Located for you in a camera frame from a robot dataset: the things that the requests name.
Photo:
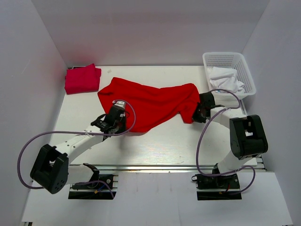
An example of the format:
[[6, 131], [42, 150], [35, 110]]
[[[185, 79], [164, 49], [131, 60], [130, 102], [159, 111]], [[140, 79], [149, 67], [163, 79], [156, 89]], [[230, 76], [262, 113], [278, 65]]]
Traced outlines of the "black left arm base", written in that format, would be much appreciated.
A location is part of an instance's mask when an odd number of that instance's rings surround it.
[[73, 184], [69, 189], [69, 200], [113, 200], [118, 188], [117, 174], [100, 174], [98, 180], [105, 182], [107, 186], [101, 182], [89, 185]]

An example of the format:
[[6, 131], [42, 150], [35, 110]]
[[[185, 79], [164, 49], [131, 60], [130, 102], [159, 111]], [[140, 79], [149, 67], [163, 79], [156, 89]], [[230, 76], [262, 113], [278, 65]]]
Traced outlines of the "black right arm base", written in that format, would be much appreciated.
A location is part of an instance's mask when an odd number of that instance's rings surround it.
[[237, 174], [206, 177], [196, 174], [191, 177], [196, 183], [198, 201], [241, 200], [240, 183]]

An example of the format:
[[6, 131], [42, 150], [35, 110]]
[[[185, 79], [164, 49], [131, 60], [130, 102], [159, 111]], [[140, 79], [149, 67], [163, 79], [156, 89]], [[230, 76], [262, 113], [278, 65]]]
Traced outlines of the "red t-shirt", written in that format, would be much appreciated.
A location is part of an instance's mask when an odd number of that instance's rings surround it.
[[200, 102], [198, 89], [192, 83], [155, 88], [117, 77], [97, 95], [106, 113], [114, 100], [127, 101], [131, 107], [126, 106], [126, 128], [133, 126], [130, 131], [136, 133], [148, 132], [177, 114], [184, 123], [191, 124]]

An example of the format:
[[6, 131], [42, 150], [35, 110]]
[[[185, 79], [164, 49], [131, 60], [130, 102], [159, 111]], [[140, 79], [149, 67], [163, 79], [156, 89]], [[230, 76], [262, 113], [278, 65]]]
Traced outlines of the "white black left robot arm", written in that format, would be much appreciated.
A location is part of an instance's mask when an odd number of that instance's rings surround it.
[[96, 167], [88, 163], [72, 166], [71, 163], [93, 146], [125, 132], [125, 107], [124, 101], [118, 101], [108, 114], [91, 122], [82, 134], [55, 146], [42, 146], [30, 172], [31, 178], [51, 194], [58, 193], [69, 184], [96, 187], [99, 184], [99, 170]]

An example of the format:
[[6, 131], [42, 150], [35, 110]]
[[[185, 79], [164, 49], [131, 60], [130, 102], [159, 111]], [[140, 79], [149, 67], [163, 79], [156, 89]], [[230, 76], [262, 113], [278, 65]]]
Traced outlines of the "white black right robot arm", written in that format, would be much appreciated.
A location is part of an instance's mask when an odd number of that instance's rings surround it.
[[[229, 183], [229, 175], [247, 168], [249, 160], [266, 153], [268, 142], [261, 118], [254, 115], [245, 115], [241, 112], [239, 98], [229, 92], [238, 102], [236, 107], [217, 105], [211, 91], [199, 95], [200, 102], [192, 116], [194, 122], [204, 123], [196, 150], [196, 167], [200, 175], [212, 177], [213, 184], [222, 188]], [[210, 123], [216, 122], [230, 132], [230, 151], [222, 161], [215, 165], [212, 174], [201, 171], [199, 166], [199, 150], [201, 141]]]

